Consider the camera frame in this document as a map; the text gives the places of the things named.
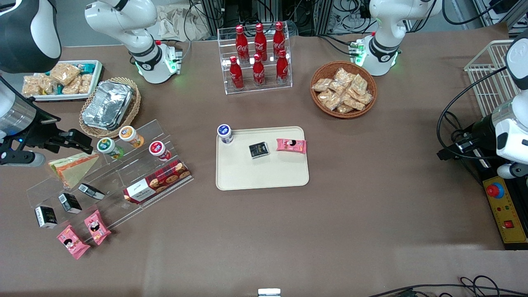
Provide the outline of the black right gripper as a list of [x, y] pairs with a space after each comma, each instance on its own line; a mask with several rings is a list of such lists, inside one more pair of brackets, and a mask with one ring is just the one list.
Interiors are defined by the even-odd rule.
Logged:
[[19, 141], [18, 151], [23, 151], [25, 147], [37, 147], [48, 151], [59, 151], [61, 147], [73, 148], [86, 154], [92, 154], [94, 148], [86, 143], [86, 135], [76, 129], [67, 132], [58, 129], [57, 123], [60, 117], [45, 119], [44, 116], [36, 116], [35, 120], [23, 130], [16, 139]]

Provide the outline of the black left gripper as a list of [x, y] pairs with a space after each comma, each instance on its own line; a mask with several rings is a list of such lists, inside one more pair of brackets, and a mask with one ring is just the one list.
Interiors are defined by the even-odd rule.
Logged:
[[483, 117], [468, 127], [454, 132], [454, 145], [437, 152], [439, 160], [458, 158], [500, 159], [496, 154], [496, 135], [491, 116]]

